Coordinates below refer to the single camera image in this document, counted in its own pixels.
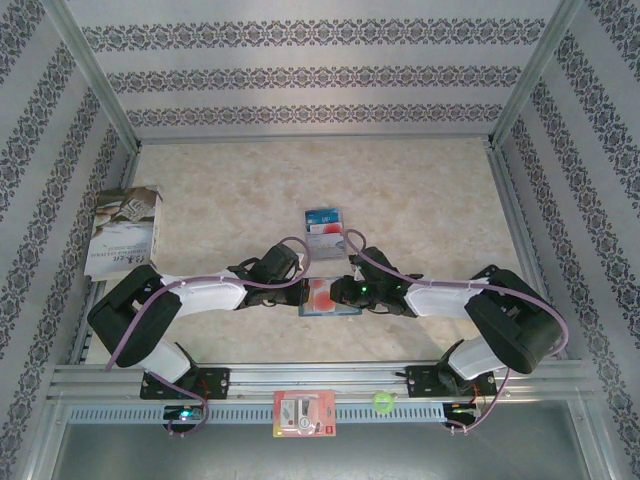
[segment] patterned wallpaper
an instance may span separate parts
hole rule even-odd
[[[143,140],[492,131],[558,0],[68,0]]]
[[[590,358],[621,478],[640,478],[640,10],[578,12],[503,144],[569,351]]]
[[[96,194],[128,154],[36,0],[0,2],[0,479],[22,470],[88,284]]]

